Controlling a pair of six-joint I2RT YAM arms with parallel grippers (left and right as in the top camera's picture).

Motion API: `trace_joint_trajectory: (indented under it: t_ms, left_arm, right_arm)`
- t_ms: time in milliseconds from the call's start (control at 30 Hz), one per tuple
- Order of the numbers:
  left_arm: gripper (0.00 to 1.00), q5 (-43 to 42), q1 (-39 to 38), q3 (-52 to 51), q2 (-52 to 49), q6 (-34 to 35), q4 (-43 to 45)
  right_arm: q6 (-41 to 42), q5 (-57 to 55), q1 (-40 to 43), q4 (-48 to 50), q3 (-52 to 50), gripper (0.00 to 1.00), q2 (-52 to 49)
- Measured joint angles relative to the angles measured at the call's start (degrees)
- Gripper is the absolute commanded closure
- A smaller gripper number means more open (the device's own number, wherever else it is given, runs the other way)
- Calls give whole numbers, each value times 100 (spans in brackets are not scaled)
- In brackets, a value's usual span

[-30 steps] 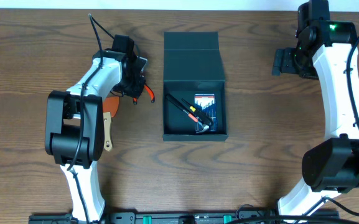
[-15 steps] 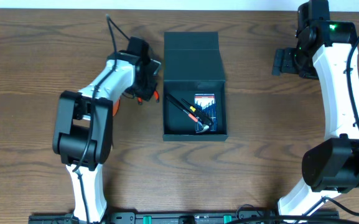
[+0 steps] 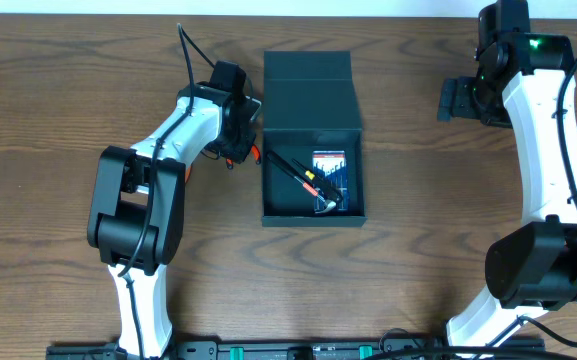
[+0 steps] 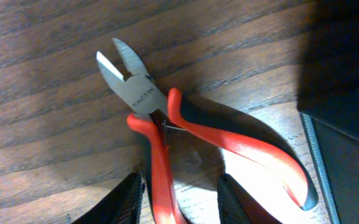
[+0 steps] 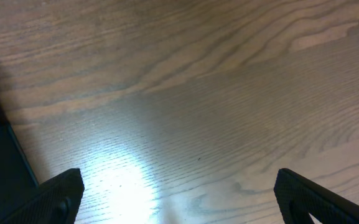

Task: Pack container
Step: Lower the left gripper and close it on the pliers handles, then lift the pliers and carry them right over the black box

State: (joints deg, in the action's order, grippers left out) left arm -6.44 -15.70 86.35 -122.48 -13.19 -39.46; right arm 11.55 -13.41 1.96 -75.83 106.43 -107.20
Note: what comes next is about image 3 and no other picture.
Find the orange scraper wooden handle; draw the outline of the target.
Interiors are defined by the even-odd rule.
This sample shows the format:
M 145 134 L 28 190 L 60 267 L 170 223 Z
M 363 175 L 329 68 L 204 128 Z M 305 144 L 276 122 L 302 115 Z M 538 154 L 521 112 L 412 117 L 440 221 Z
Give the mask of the orange scraper wooden handle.
M 184 183 L 187 183 L 192 172 L 192 165 L 187 166 L 184 175 Z

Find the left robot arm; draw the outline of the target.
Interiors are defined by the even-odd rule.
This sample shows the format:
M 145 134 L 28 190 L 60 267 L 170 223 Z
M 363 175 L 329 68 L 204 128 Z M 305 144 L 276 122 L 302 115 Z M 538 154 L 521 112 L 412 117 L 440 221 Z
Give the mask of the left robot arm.
M 87 240 L 117 289 L 116 359 L 162 359 L 170 350 L 167 266 L 183 233 L 192 163 L 203 151 L 232 163 L 259 154 L 252 124 L 261 103 L 245 95 L 246 80 L 239 65 L 217 62 L 208 81 L 179 91 L 174 111 L 150 136 L 100 156 Z

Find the black yellow screwdriver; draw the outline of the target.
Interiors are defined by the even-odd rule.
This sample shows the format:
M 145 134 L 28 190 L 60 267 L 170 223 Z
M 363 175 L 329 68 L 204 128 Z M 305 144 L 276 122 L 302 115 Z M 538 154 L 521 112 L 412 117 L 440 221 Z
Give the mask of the black yellow screwdriver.
M 291 161 L 297 166 L 299 171 L 308 179 L 309 183 L 318 190 L 325 199 L 334 201 L 337 205 L 341 204 L 343 201 L 343 195 L 340 190 L 338 190 L 330 181 L 324 177 L 316 174 L 310 168 L 304 166 L 295 158 Z

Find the precision screwdriver set case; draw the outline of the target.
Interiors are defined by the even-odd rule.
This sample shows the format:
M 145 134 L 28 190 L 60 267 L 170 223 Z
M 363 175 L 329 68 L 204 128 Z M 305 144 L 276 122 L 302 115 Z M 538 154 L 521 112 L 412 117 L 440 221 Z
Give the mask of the precision screwdriver set case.
M 325 181 L 325 188 L 317 186 L 316 189 L 324 198 L 337 203 L 337 211 L 347 212 L 350 195 L 345 152 L 343 150 L 314 151 L 312 153 L 312 165 L 314 173 Z

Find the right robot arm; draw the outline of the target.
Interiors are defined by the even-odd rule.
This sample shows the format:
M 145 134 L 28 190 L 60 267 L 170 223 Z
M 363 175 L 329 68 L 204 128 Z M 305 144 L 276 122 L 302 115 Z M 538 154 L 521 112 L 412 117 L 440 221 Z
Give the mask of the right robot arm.
M 445 80 L 437 117 L 512 130 L 523 205 L 520 227 L 486 254 L 485 287 L 446 324 L 460 359 L 490 359 L 577 302 L 577 52 L 566 36 L 533 32 L 523 0 L 484 7 L 478 39 L 476 74 Z

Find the dark green box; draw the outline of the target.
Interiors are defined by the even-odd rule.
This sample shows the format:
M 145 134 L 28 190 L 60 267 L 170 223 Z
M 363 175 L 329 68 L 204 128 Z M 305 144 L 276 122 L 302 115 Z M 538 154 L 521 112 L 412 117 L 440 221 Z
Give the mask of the dark green box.
M 349 210 L 316 215 L 323 205 L 264 159 L 265 227 L 355 227 L 367 220 L 363 187 L 363 127 L 347 51 L 267 51 L 264 54 L 262 154 L 274 151 L 313 170 L 314 151 L 345 152 Z

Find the red-handled pliers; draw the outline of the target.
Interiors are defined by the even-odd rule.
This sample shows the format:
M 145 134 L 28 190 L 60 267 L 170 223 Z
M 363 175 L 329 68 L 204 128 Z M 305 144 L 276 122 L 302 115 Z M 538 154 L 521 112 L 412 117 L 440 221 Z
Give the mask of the red-handled pliers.
M 262 163 L 261 152 L 256 145 L 251 147 L 250 153 L 253 155 L 255 164 L 260 165 Z M 231 159 L 226 159 L 226 166 L 228 170 L 232 170 L 234 168 L 234 163 Z

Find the small black-handled claw hammer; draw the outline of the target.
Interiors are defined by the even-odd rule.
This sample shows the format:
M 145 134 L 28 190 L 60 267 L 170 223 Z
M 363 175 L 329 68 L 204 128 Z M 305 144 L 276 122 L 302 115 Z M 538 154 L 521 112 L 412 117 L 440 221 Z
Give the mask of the small black-handled claw hammer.
M 266 154 L 266 157 L 271 164 L 276 166 L 290 178 L 296 180 L 303 189 L 305 189 L 310 195 L 312 195 L 318 202 L 323 205 L 321 209 L 317 208 L 314 210 L 316 215 L 329 213 L 338 206 L 334 201 L 325 199 L 323 195 L 309 183 L 308 179 L 299 171 L 297 166 L 294 165 L 292 161 L 291 163 L 288 163 L 274 151 L 269 151 Z

